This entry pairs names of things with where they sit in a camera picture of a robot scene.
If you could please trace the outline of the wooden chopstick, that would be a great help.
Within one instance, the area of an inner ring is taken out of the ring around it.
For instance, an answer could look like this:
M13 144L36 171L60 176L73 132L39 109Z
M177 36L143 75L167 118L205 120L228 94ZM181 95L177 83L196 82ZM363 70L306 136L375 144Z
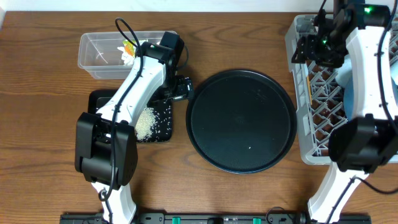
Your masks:
M309 102L310 102L310 106L312 106L312 88L311 88L309 76L307 76L306 79L307 79L308 95L310 98Z

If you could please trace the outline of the white tissue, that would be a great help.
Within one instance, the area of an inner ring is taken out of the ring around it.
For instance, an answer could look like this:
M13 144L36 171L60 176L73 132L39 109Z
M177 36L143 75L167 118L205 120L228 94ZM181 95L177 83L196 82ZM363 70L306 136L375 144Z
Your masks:
M118 50L122 52L121 60L123 61L124 65L130 66L134 64L135 56L130 51L129 47L118 47Z

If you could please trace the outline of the green yellow snack wrapper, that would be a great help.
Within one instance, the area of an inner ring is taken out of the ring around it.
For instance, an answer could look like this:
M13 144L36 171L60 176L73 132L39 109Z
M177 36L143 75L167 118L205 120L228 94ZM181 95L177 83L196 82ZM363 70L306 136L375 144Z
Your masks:
M122 51L127 53L128 55L135 57L137 49L137 42L135 40L128 41L127 39L123 40Z

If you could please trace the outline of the dark blue plate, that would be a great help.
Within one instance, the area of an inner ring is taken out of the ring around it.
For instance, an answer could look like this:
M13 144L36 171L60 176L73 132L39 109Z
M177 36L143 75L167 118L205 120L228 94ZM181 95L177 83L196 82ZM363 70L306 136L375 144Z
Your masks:
M353 100L354 100L353 77L350 77L345 86L344 95L343 95L343 107L345 115L348 120L351 120L353 118Z

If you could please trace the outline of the light blue cup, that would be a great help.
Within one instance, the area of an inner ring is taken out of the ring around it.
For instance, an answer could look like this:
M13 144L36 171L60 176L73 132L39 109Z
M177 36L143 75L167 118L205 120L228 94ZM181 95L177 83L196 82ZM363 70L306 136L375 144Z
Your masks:
M391 71L391 78L393 79L394 83L398 85L398 63L395 63L390 68Z

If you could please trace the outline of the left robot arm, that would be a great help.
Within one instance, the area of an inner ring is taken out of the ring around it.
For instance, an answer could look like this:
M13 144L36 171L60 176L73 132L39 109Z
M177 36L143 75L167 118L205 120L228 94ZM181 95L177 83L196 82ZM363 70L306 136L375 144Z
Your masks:
M135 126L151 101L192 97L189 78L177 75L185 44L181 38L144 42L123 84L95 113L84 112L76 123L75 169L96 189L105 223L131 223L136 204L129 182L137 166Z

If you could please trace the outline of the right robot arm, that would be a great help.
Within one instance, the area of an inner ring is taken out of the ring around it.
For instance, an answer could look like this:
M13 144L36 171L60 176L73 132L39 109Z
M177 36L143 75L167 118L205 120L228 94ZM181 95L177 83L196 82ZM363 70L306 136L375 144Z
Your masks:
M359 184L397 153L397 102L392 86L389 39L395 8L364 1L335 1L333 17L320 9L315 34L299 36L291 26L285 37L289 70L303 72L307 61L340 68L351 60L351 119L328 140L328 171L297 223L338 223Z

